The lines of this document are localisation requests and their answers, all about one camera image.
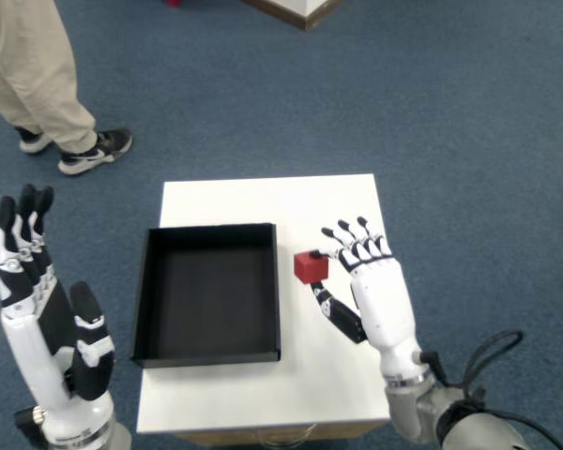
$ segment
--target red block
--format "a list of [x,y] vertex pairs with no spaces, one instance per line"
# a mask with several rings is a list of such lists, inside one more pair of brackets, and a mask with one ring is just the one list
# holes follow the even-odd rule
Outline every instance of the red block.
[[304,284],[326,279],[328,269],[326,257],[314,258],[309,251],[294,255],[294,275]]

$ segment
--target shoe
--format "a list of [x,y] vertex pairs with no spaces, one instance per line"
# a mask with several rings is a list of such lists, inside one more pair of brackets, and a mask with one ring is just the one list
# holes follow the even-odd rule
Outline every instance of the shoe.
[[114,162],[121,158],[129,148],[133,138],[125,128],[98,133],[96,144],[87,152],[80,154],[62,153],[58,169],[65,175],[79,175],[94,169],[103,162]]
[[29,155],[36,155],[52,143],[52,138],[46,133],[34,134],[25,128],[15,127],[21,136],[19,148]]

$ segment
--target person's leg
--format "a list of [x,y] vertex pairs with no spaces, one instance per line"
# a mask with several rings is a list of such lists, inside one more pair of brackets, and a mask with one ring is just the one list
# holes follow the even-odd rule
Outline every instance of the person's leg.
[[77,99],[73,53],[53,0],[0,0],[0,73],[10,86],[4,92],[15,92],[65,152],[81,154],[96,144],[96,123]]
[[14,127],[39,134],[41,128],[0,73],[0,114]]
[[19,147],[25,153],[39,153],[52,142],[52,139],[42,132],[36,119],[25,108],[2,73],[0,73],[0,114],[19,131],[21,135]]

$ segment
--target black tray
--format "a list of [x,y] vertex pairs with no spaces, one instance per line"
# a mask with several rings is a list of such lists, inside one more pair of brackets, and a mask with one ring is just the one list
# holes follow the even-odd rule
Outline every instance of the black tray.
[[275,225],[149,230],[133,356],[143,368],[279,361]]

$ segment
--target black cable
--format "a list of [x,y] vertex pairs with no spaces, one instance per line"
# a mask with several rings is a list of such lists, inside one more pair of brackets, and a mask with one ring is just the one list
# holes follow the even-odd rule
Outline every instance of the black cable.
[[[488,349],[490,349],[493,345],[495,345],[496,342],[511,337],[513,337],[514,339],[509,344],[500,347],[498,350],[491,353],[489,356],[486,356],[485,358],[480,360],[480,358],[488,351]],[[465,400],[471,402],[471,404],[475,406],[477,409],[479,409],[479,411],[484,411],[493,414],[496,417],[500,417],[501,419],[520,422],[524,425],[527,425],[528,427],[534,428],[538,433],[540,433],[547,440],[549,440],[556,448],[558,448],[559,450],[563,450],[563,443],[561,443],[548,429],[534,422],[533,420],[518,414],[514,414],[512,412],[502,412],[502,411],[487,409],[483,400],[485,394],[483,388],[480,387],[476,389],[473,395],[470,393],[471,383],[478,377],[478,375],[485,368],[487,368],[490,365],[490,363],[492,363],[496,358],[502,356],[503,354],[509,352],[514,347],[519,345],[523,339],[524,339],[524,332],[521,330],[503,331],[502,333],[498,333],[494,336],[489,337],[471,355],[469,361],[467,361],[467,365],[465,366],[463,381],[460,384],[456,384],[455,386],[459,386],[463,389]]]
[[539,423],[534,422],[533,420],[528,419],[527,417],[523,417],[522,415],[518,415],[518,414],[513,414],[512,412],[502,412],[497,410],[486,410],[486,412],[495,415],[496,417],[500,417],[501,419],[513,420],[515,422],[520,422],[524,425],[527,425],[530,428],[534,428],[538,433],[540,433],[542,436],[548,439],[556,448],[558,448],[559,450],[563,450],[563,443],[560,442],[559,439],[557,439],[553,435],[553,433],[551,433],[548,429],[546,429]]
[[[481,362],[478,363],[478,360],[481,358],[483,354],[485,354],[488,349],[490,349],[496,342],[509,338],[515,337],[515,339],[510,342],[509,344],[501,347],[494,353],[486,356]],[[508,330],[498,333],[490,338],[488,338],[483,344],[481,344],[478,349],[471,355],[469,361],[467,361],[467,365],[465,367],[465,372],[463,376],[463,381],[461,386],[464,390],[465,398],[469,398],[469,387],[471,383],[478,377],[478,375],[487,368],[490,363],[492,363],[495,359],[499,358],[503,354],[509,352],[514,347],[518,346],[520,342],[524,339],[524,332],[521,330]]]

